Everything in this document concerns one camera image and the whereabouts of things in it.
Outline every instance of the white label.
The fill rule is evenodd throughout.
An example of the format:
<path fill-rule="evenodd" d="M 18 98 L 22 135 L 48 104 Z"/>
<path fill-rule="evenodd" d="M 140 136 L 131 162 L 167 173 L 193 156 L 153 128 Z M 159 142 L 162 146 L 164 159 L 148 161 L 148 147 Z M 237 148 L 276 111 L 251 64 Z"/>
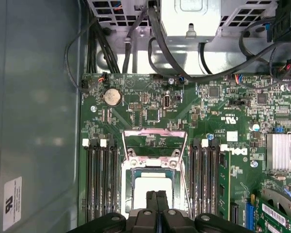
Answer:
<path fill-rule="evenodd" d="M 231 125 L 235 125 L 237 123 L 237 120 L 238 120 L 238 117 L 235 118 L 235 117 L 230 117 L 230 116 L 227 116 L 227 117 L 221 117 L 221 120 L 225 121 L 226 124 L 231 124 Z"/>
<path fill-rule="evenodd" d="M 281 225 L 286 227 L 286 219 L 283 216 L 281 216 L 280 214 L 277 214 L 270 207 L 264 204 L 262 204 L 262 210 L 265 213 L 267 213 L 269 216 L 271 216 L 273 219 L 275 219 L 277 222 L 279 222 Z"/>
<path fill-rule="evenodd" d="M 227 131 L 226 140 L 228 142 L 238 142 L 238 131 Z"/>
<path fill-rule="evenodd" d="M 4 184 L 3 231 L 7 230 L 21 217 L 21 177 Z"/>
<path fill-rule="evenodd" d="M 267 228 L 271 233 L 280 233 L 280 231 L 275 229 L 271 224 L 268 224 Z"/>

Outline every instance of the aluminum heatsink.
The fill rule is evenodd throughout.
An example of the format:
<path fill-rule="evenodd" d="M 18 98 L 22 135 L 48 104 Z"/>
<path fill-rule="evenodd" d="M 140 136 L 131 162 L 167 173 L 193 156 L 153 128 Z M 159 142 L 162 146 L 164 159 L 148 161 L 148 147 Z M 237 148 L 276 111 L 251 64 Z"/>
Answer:
<path fill-rule="evenodd" d="M 268 134 L 267 169 L 291 171 L 291 134 Z"/>

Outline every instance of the chip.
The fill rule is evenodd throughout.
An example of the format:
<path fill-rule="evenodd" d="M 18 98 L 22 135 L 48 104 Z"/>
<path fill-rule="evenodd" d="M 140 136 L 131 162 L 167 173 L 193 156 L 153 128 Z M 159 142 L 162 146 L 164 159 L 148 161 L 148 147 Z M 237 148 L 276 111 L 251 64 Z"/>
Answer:
<path fill-rule="evenodd" d="M 258 94 L 258 104 L 267 104 L 267 94 Z"/>
<path fill-rule="evenodd" d="M 209 97 L 219 97 L 219 88 L 209 87 Z"/>
<path fill-rule="evenodd" d="M 198 114 L 192 114 L 192 120 L 198 120 Z"/>

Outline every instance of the ram slot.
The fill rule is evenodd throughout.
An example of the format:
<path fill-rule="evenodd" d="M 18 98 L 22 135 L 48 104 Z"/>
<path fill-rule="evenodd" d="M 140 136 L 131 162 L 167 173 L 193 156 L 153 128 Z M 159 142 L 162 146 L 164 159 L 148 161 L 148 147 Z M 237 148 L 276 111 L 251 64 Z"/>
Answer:
<path fill-rule="evenodd" d="M 87 150 L 86 155 L 86 212 L 85 212 L 85 219 L 86 222 L 91 221 L 92 219 L 92 210 L 93 210 L 93 202 L 92 202 L 92 192 L 93 192 L 93 150 L 90 147 Z"/>
<path fill-rule="evenodd" d="M 210 164 L 209 164 L 209 153 L 208 149 L 202 149 L 202 213 L 209 213 L 208 197 L 209 197 L 209 183 L 210 183 Z"/>
<path fill-rule="evenodd" d="M 100 217 L 101 214 L 101 202 L 100 202 L 100 197 L 101 197 L 101 147 L 98 147 L 98 152 L 97 156 L 94 157 L 94 202 L 95 202 L 95 210 L 94 210 L 94 219 Z"/>
<path fill-rule="evenodd" d="M 108 182 L 109 182 L 109 149 L 106 147 L 101 148 L 101 211 L 102 215 L 108 213 Z"/>
<path fill-rule="evenodd" d="M 217 189 L 219 175 L 219 150 L 218 146 L 210 148 L 210 212 L 217 214 Z"/>
<path fill-rule="evenodd" d="M 194 139 L 190 147 L 190 200 L 192 203 L 193 218 L 200 213 L 200 152 L 199 141 Z"/>
<path fill-rule="evenodd" d="M 110 139 L 110 211 L 117 211 L 117 147 L 114 139 Z"/>

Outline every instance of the motherboard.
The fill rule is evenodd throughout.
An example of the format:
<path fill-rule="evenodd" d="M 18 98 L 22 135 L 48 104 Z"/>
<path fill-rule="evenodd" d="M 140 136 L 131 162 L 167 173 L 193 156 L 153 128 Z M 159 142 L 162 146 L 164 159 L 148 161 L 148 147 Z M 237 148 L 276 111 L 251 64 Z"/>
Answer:
<path fill-rule="evenodd" d="M 244 75 L 243 83 L 272 79 Z M 291 86 L 158 74 L 84 74 L 82 85 L 95 87 L 81 96 L 79 225 L 128 216 L 146 207 L 147 191 L 164 190 L 169 208 L 191 218 L 291 232 Z M 290 207 L 274 205 L 270 192 Z"/>

